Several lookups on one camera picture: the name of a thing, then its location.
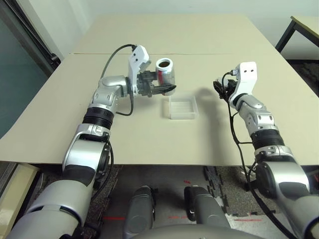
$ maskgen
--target table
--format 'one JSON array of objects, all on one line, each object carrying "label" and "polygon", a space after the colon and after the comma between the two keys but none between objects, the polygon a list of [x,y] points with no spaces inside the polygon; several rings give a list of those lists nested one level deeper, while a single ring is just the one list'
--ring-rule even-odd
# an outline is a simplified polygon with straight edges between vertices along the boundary
[{"label": "table", "polygon": [[277,43],[276,49],[281,52],[295,31],[319,47],[319,17],[291,16],[291,19],[292,21]]},{"label": "table", "polygon": [[[207,37],[203,36],[211,33],[207,32],[207,27],[201,27],[202,37],[196,39],[197,44],[187,44],[187,41],[195,39],[192,36],[191,40],[185,39],[186,43],[181,43],[185,45],[184,48],[176,41],[171,45],[165,43],[156,50],[157,40],[147,38],[149,34],[144,31],[147,28],[145,22],[160,18],[165,25],[166,18],[162,15],[130,15],[130,21],[134,22],[130,24],[134,27],[132,31],[135,31],[135,39],[131,40],[129,34],[122,34],[119,38],[114,36],[115,40],[110,38],[108,44],[105,44],[108,39],[106,33],[104,36],[94,36],[99,32],[96,29],[98,25],[102,25],[101,21],[108,18],[118,19],[119,32],[126,29],[128,23],[121,21],[124,18],[121,15],[99,18],[77,45],[74,53],[66,57],[12,129],[0,140],[1,160],[61,163],[97,87],[104,64],[110,56],[105,53],[112,53],[115,48],[130,40],[144,45],[148,51],[151,49],[153,63],[149,70],[155,69],[155,62],[161,57],[169,57],[174,61],[176,92],[195,94],[199,117],[195,120],[170,120],[166,115],[167,97],[137,97],[132,116],[116,115],[114,118],[111,143],[116,164],[240,165],[239,153],[230,133],[227,106],[213,91],[212,81],[243,61],[257,62],[259,80],[254,95],[274,114],[286,145],[292,148],[300,164],[317,164],[318,98],[249,20],[241,15],[174,16],[175,24],[187,19],[185,16],[193,19],[197,16],[201,21],[211,18],[212,22],[219,18],[218,24],[224,26],[216,29],[227,29],[226,27],[231,25],[230,21],[233,24],[240,22],[243,24],[242,31],[249,35],[246,40],[250,45],[236,45],[235,38],[226,37],[229,30],[224,30],[224,34],[220,30],[214,37],[219,39],[220,47],[209,47]],[[110,26],[106,24],[105,32],[109,32]],[[169,36],[171,39],[184,34],[183,31],[172,35],[173,33],[174,31],[171,31]],[[105,38],[104,48],[98,53],[98,48],[95,47],[99,42],[102,47],[101,37]],[[167,42],[167,37],[163,37],[162,41]],[[209,53],[204,52],[204,44],[207,45]],[[178,51],[174,51],[172,45],[176,46]],[[115,56],[107,74],[127,74],[128,56],[129,52],[125,51]],[[283,79],[289,79],[289,90],[287,81]],[[128,98],[121,99],[118,111],[128,112],[129,105]],[[242,141],[249,140],[245,124],[239,117],[235,118],[235,128]],[[252,146],[243,147],[247,164],[252,164],[253,152]]]}]

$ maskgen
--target beige table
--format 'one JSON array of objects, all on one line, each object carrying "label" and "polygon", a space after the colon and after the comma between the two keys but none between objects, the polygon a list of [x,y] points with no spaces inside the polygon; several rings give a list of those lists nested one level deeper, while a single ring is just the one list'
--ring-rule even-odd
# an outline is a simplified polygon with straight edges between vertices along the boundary
[{"label": "beige table", "polygon": [[292,21],[277,43],[276,49],[281,52],[295,31],[319,47],[319,17],[291,16],[291,19]]},{"label": "beige table", "polygon": [[[138,29],[137,35],[146,34]],[[259,36],[260,33],[251,28],[250,37],[255,32]],[[213,91],[212,81],[240,62],[256,61],[259,80],[254,95],[274,114],[285,143],[292,148],[300,164],[318,164],[318,98],[270,43],[265,39],[263,42],[268,50],[261,50],[262,53],[253,50],[255,45],[252,45],[246,52],[233,48],[234,52],[227,54],[170,54],[175,63],[176,92],[196,95],[199,117],[195,120],[170,120],[166,116],[166,97],[137,97],[132,116],[116,115],[114,118],[111,143],[115,163],[240,165],[229,129],[227,106]],[[225,38],[222,43],[221,47],[226,49],[229,45],[231,49],[236,41]],[[151,42],[142,44],[147,49],[148,44],[152,46]],[[109,56],[68,56],[0,140],[1,160],[61,163]],[[149,69],[153,70],[154,62],[165,56],[151,54],[153,63]],[[108,74],[126,74],[127,58],[128,54],[116,56]],[[122,99],[119,111],[128,110],[129,100]],[[239,117],[235,120],[235,128],[242,141],[249,140],[244,122]],[[247,164],[251,164],[253,147],[246,145],[243,151]]]},{"label": "beige table", "polygon": [[243,15],[117,14],[99,17],[72,52],[112,54],[129,43],[145,45],[149,54],[262,54],[273,50]]}]

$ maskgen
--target red tape mark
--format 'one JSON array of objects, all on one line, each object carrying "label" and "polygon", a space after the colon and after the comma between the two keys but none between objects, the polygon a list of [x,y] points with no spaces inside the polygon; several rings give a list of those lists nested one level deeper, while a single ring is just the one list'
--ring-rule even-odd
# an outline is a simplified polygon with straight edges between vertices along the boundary
[{"label": "red tape mark", "polygon": [[168,219],[179,219],[179,216],[169,216]]},{"label": "red tape mark", "polygon": [[185,219],[187,216],[169,216],[168,219]]},{"label": "red tape mark", "polygon": [[124,217],[103,217],[103,220],[122,221],[122,220],[125,220],[125,218]]},{"label": "red tape mark", "polygon": [[262,219],[235,219],[236,222],[261,222]]}]

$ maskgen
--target table leg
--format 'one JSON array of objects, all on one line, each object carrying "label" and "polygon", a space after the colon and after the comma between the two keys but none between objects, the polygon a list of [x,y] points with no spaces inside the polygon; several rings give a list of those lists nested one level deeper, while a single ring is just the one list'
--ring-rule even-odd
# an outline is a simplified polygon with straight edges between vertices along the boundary
[{"label": "table leg", "polygon": [[298,31],[301,35],[303,35],[305,38],[307,38],[309,41],[311,41],[314,45],[316,45],[317,47],[319,47],[319,38],[317,38],[316,36],[312,35],[309,31],[307,31],[306,29],[304,29],[302,26],[300,26],[299,24],[296,24],[294,26],[294,29],[296,31]]},{"label": "table leg", "polygon": [[289,41],[289,39],[295,32],[295,28],[294,28],[295,25],[296,23],[292,20],[275,47],[277,51],[281,52],[283,50],[283,48],[285,47],[285,45],[287,44],[287,42]]}]

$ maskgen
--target black table leg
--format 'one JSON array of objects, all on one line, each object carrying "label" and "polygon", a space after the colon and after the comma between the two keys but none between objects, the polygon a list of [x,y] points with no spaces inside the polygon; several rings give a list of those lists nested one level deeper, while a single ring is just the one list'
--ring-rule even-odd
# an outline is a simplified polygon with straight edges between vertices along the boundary
[{"label": "black table leg", "polygon": [[281,52],[283,50],[283,48],[285,47],[285,45],[287,44],[287,42],[289,41],[289,39],[295,32],[295,28],[294,28],[295,25],[296,23],[292,20],[289,26],[287,27],[286,31],[284,32],[283,36],[280,38],[279,42],[276,45],[277,51]]}]

